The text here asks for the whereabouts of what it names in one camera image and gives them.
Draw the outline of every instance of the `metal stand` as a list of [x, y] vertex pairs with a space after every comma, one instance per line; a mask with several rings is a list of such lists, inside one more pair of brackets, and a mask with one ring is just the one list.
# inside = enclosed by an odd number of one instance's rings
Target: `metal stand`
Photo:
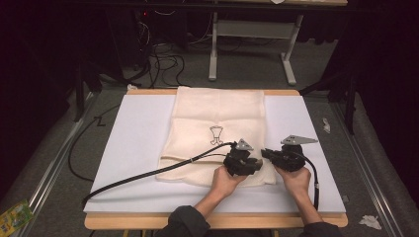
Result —
[[218, 36], [289, 39], [287, 52], [281, 53], [281, 62], [284, 65], [289, 85], [294, 86], [296, 81], [293, 75], [290, 57], [293, 52], [296, 37], [298, 36], [299, 28], [301, 27], [302, 18], [303, 15], [298, 15], [295, 23], [227, 21], [219, 20], [218, 13], [214, 12], [212, 17], [212, 49], [209, 59], [209, 80], [216, 80], [216, 38]]

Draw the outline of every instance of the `white towel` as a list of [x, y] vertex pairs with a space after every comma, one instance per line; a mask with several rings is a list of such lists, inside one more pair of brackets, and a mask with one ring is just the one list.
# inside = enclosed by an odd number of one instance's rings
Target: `white towel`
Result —
[[[254, 150], [250, 157], [263, 159], [260, 171], [240, 186], [260, 186], [276, 182], [272, 164], [262, 158], [265, 141], [263, 91], [218, 90], [180, 87], [171, 118], [171, 127], [158, 168], [164, 168], [202, 154], [222, 142], [243, 138]], [[223, 146], [211, 154], [227, 154]], [[222, 165], [224, 156], [203, 158], [192, 164], [157, 175], [161, 181], [178, 181], [210, 186], [213, 170]]]

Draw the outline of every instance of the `person's right hand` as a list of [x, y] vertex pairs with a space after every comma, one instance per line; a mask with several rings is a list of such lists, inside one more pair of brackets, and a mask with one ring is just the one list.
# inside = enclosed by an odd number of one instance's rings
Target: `person's right hand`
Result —
[[237, 188], [238, 184], [244, 181], [247, 176], [231, 176], [225, 166], [218, 167], [213, 172], [210, 193], [218, 194], [222, 199], [230, 196]]
[[293, 172], [285, 171], [279, 167], [275, 167], [277, 172], [283, 177], [284, 184], [288, 192], [294, 197], [301, 195], [308, 196], [308, 186], [310, 182], [310, 171], [302, 167], [301, 169]]

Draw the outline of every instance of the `black sleeve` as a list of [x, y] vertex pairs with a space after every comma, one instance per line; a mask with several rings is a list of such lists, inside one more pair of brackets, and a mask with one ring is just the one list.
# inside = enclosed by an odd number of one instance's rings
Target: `black sleeve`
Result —
[[304, 226], [304, 231], [299, 237], [342, 237], [336, 225], [327, 222], [316, 222]]
[[204, 217], [190, 205], [176, 208], [168, 222], [154, 237], [203, 237], [210, 229]]

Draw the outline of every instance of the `cable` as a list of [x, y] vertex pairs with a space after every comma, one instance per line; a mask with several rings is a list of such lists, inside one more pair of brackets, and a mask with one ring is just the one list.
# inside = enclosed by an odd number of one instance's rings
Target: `cable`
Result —
[[162, 13], [162, 12], [158, 12], [158, 11], [154, 11], [156, 14], [158, 15], [162, 15], [162, 16], [171, 16], [173, 15], [176, 11], [172, 11], [170, 13]]
[[113, 107], [111, 107], [111, 108], [109, 108], [109, 109], [107, 109], [106, 111], [104, 111], [103, 113], [101, 113], [100, 115], [98, 115], [98, 116], [96, 116], [96, 117], [94, 117], [94, 119], [91, 121], [91, 122], [89, 122], [84, 128], [83, 128], [83, 130], [77, 135], [77, 137], [74, 139], [74, 141], [73, 141], [73, 143], [71, 144], [71, 146], [70, 146], [70, 149], [69, 149], [69, 151], [68, 151], [68, 159], [67, 159], [67, 162], [68, 162], [68, 168], [70, 169], [70, 172], [74, 175], [74, 176], [76, 176], [77, 178], [79, 178], [79, 179], [82, 179], [82, 180], [84, 180], [84, 181], [89, 181], [89, 182], [94, 182], [94, 180], [92, 180], [92, 179], [89, 179], [89, 178], [85, 178], [85, 177], [83, 177], [83, 176], [81, 176], [81, 175], [79, 175], [79, 174], [77, 174], [75, 171], [74, 171], [74, 169], [73, 169], [73, 167], [72, 167], [72, 165], [71, 165], [71, 156], [72, 156], [72, 153], [73, 153], [73, 150], [74, 150], [74, 147], [75, 147], [75, 145], [77, 144], [77, 141], [80, 139], [80, 137], [84, 134], [84, 132], [98, 119], [98, 120], [100, 120], [100, 119], [102, 119], [102, 116], [103, 115], [105, 115], [105, 114], [107, 114], [108, 112], [110, 112], [111, 110], [113, 110], [113, 109], [115, 109], [115, 108], [117, 108], [117, 107], [119, 107], [121, 104], [119, 104], [119, 105], [116, 105], [116, 106], [113, 106]]
[[313, 169], [313, 173], [314, 173], [314, 208], [318, 209], [318, 200], [319, 200], [319, 195], [320, 195], [320, 187], [318, 184], [318, 177], [317, 177], [317, 170], [314, 167], [314, 164], [304, 155], [298, 154], [296, 152], [293, 151], [289, 151], [289, 150], [282, 150], [282, 152], [284, 153], [289, 153], [295, 156], [299, 156], [301, 158], [303, 158]]
[[199, 160], [199, 159], [201, 159], [203, 157], [206, 157], [207, 154], [209, 154], [210, 152], [213, 152], [214, 150], [216, 150], [216, 149], [218, 149], [218, 148], [220, 148], [222, 146], [226, 146], [226, 145], [231, 145], [232, 146], [232, 145], [235, 145], [235, 144], [237, 144], [237, 143], [236, 142], [222, 143], [222, 144], [220, 144], [220, 145], [218, 145], [218, 146], [216, 146], [216, 147], [214, 147], [214, 148], [212, 148], [212, 149], [210, 149], [210, 150], [202, 153], [201, 155], [198, 155], [198, 156], [196, 156], [194, 158], [191, 158], [189, 160], [185, 160], [185, 161], [182, 161], [180, 163], [174, 164], [174, 165], [169, 166], [169, 167], [166, 167], [166, 168], [162, 168], [162, 169], [151, 171], [151, 172], [147, 172], [147, 173], [144, 173], [144, 174], [141, 174], [141, 175], [133, 176], [133, 177], [130, 177], [130, 178], [127, 178], [127, 179], [124, 179], [124, 180], [115, 182], [113, 184], [104, 186], [104, 187], [102, 187], [102, 188], [94, 191], [93, 193], [91, 193], [91, 194], [89, 194], [89, 195], [87, 195], [86, 197], [83, 198], [83, 201], [82, 201], [83, 208], [84, 208], [84, 206], [86, 206], [86, 203], [87, 203], [87, 201], [90, 198], [92, 198], [93, 196], [95, 196], [95, 195], [97, 195], [97, 194], [99, 194], [99, 193], [101, 193], [103, 191], [109, 190], [111, 188], [114, 188], [114, 187], [117, 187], [117, 186], [120, 186], [120, 185], [124, 185], [126, 183], [129, 183], [129, 182], [132, 182], [132, 181], [135, 181], [135, 180], [139, 180], [139, 179], [142, 179], [142, 178], [145, 178], [145, 177], [149, 177], [149, 176], [152, 176], [152, 175], [157, 175], [157, 174], [160, 174], [160, 173], [163, 173], [163, 172], [166, 172], [166, 171], [170, 171], [170, 170], [176, 169], [178, 167], [181, 167], [181, 166], [184, 166], [184, 165], [193, 163], [193, 162], [195, 162], [195, 161], [197, 161], [197, 160]]
[[240, 46], [243, 44], [243, 39], [242, 38], [239, 38], [238, 39], [238, 45], [235, 47], [235, 48], [233, 48], [233, 49], [222, 49], [222, 48], [220, 48], [219, 47], [219, 45], [217, 46], [217, 50], [219, 50], [219, 51], [221, 51], [221, 52], [232, 52], [232, 51], [235, 51], [235, 50], [237, 50], [238, 48], [240, 48]]
[[[154, 52], [154, 55], [153, 55], [153, 57], [155, 57], [156, 58], [156, 62], [154, 63], [154, 67], [155, 68], [157, 68], [158, 69], [158, 71], [160, 71], [160, 70], [162, 70], [163, 72], [162, 72], [162, 80], [163, 80], [163, 82], [166, 84], [166, 85], [168, 85], [168, 86], [171, 86], [171, 87], [179, 87], [179, 86], [185, 86], [185, 87], [191, 87], [191, 86], [189, 86], [189, 85], [186, 85], [186, 84], [183, 84], [183, 83], [181, 83], [180, 82], [180, 79], [179, 79], [179, 77], [180, 77], [180, 75], [182, 74], [182, 72], [185, 70], [185, 60], [184, 60], [184, 58], [181, 56], [181, 55], [176, 55], [176, 54], [174, 54], [174, 55], [160, 55], [160, 56], [158, 56], [157, 55], [157, 46], [158, 45], [156, 45], [155, 47], [154, 47], [154, 50], [153, 50], [153, 52]], [[166, 79], [165, 79], [165, 77], [164, 77], [164, 75], [166, 74], [166, 72], [169, 70], [169, 69], [172, 69], [172, 68], [175, 68], [175, 67], [177, 67], [178, 65], [179, 65], [179, 63], [178, 63], [178, 59], [180, 59], [181, 61], [182, 61], [182, 68], [181, 68], [181, 70], [176, 74], [176, 76], [175, 76], [175, 80], [176, 80], [176, 82], [177, 82], [177, 85], [175, 85], [175, 84], [171, 84], [171, 83], [168, 83], [167, 81], [166, 81]], [[161, 61], [164, 61], [164, 60], [168, 60], [168, 61], [172, 61], [173, 62], [173, 64], [172, 65], [170, 65], [170, 66], [168, 66], [167, 68], [161, 68], [161, 64], [160, 64], [160, 62]], [[155, 83], [156, 83], [156, 80], [157, 80], [157, 76], [156, 76], [156, 78], [155, 78], [155, 80], [153, 81], [153, 83], [152, 83], [152, 86], [153, 86], [153, 88], [154, 88], [154, 85], [155, 85]]]
[[198, 40], [195, 40], [195, 41], [192, 41], [192, 42], [188, 42], [188, 45], [192, 45], [194, 43], [198, 43], [198, 42], [201, 42], [201, 41], [205, 41], [205, 40], [211, 39], [211, 37], [207, 37], [207, 34], [210, 31], [211, 23], [212, 23], [212, 14], [209, 14], [209, 24], [207, 25], [207, 30], [204, 33], [204, 35], [200, 39], [198, 39]]

